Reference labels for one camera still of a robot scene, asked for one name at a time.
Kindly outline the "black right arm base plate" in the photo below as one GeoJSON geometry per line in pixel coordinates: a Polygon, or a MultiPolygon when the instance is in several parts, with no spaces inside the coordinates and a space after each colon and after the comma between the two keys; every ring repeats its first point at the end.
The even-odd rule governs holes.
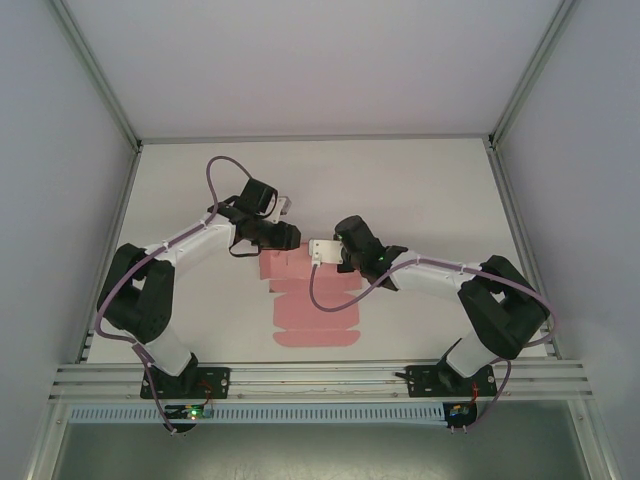
{"type": "Polygon", "coordinates": [[[490,365],[485,365],[468,378],[449,368],[431,364],[408,365],[395,375],[406,382],[411,398],[467,398],[474,394],[490,397],[497,393],[496,379],[490,365]]]}

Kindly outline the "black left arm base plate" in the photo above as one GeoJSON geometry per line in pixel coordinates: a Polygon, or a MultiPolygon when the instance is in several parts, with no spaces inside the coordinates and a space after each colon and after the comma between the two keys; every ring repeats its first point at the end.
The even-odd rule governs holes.
{"type": "Polygon", "coordinates": [[[140,398],[152,400],[151,385],[154,385],[160,400],[221,400],[228,396],[230,385],[229,368],[196,367],[185,370],[178,377],[152,367],[151,376],[144,374],[140,389],[140,398]]]}

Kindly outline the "aluminium table side rail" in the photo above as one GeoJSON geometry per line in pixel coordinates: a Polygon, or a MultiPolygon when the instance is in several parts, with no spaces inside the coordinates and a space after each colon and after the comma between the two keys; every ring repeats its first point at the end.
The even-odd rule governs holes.
{"type": "Polygon", "coordinates": [[[120,232],[124,223],[124,217],[139,168],[143,148],[143,144],[139,143],[137,149],[132,154],[124,183],[116,196],[114,216],[107,229],[106,245],[100,257],[100,265],[97,271],[96,281],[85,312],[86,322],[84,323],[81,332],[79,347],[73,360],[74,364],[83,363],[88,357],[85,351],[90,347],[91,338],[93,336],[98,300],[110,268],[111,259],[118,245],[120,232]]]}
{"type": "Polygon", "coordinates": [[[547,299],[546,291],[540,277],[538,265],[533,254],[524,220],[515,195],[515,190],[512,182],[510,181],[504,161],[491,136],[484,139],[484,144],[491,171],[494,176],[494,181],[507,217],[511,236],[515,244],[518,259],[523,269],[523,275],[530,285],[545,299],[547,299]]]}

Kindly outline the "circuit board with green light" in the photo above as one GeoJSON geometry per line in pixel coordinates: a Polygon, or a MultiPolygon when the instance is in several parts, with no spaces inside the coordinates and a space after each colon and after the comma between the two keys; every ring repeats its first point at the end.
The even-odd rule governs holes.
{"type": "Polygon", "coordinates": [[[206,405],[167,405],[164,408],[165,415],[170,420],[189,420],[195,421],[199,419],[209,418],[213,407],[206,405]]]}

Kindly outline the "pink paper box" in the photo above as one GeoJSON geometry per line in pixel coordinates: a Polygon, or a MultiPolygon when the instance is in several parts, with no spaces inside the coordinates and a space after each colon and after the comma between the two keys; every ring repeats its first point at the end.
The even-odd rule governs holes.
{"type": "Polygon", "coordinates": [[[361,335],[357,305],[327,313],[314,306],[336,307],[354,299],[362,279],[356,273],[339,274],[322,264],[311,280],[308,246],[296,250],[267,250],[259,257],[260,278],[268,282],[273,299],[273,339],[291,348],[348,347],[361,335]]]}

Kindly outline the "aluminium frame leg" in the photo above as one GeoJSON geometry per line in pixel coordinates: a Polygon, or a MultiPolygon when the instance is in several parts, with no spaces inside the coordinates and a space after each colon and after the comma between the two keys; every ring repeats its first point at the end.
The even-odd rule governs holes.
{"type": "Polygon", "coordinates": [[[595,401],[569,401],[569,408],[589,478],[620,480],[617,462],[595,401]]]}
{"type": "Polygon", "coordinates": [[[47,404],[24,480],[53,480],[69,418],[69,406],[47,404]]]}

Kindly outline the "aluminium frame post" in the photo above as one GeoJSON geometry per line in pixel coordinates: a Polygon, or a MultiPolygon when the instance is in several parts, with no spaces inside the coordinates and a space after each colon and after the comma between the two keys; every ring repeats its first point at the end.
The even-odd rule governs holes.
{"type": "Polygon", "coordinates": [[[96,89],[98,96],[116,127],[131,148],[135,152],[139,152],[141,150],[142,140],[135,132],[67,0],[44,1],[51,9],[52,15],[59,22],[63,35],[67,38],[71,49],[78,57],[81,66],[96,89]]]}
{"type": "Polygon", "coordinates": [[[517,120],[580,3],[581,0],[559,0],[506,106],[487,136],[488,144],[493,150],[504,141],[517,120]]]}

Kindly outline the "aluminium mounting rail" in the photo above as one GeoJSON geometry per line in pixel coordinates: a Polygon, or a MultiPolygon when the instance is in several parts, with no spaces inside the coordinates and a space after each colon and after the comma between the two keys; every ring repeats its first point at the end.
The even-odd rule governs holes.
{"type": "MultiPolygon", "coordinates": [[[[220,386],[230,403],[402,402],[417,382],[405,378],[404,361],[230,363],[220,386]]],[[[593,397],[581,362],[550,358],[497,364],[488,383],[503,386],[503,400],[576,400],[593,397]]],[[[48,400],[66,403],[133,403],[143,371],[137,364],[67,364],[57,369],[48,400]]]]}

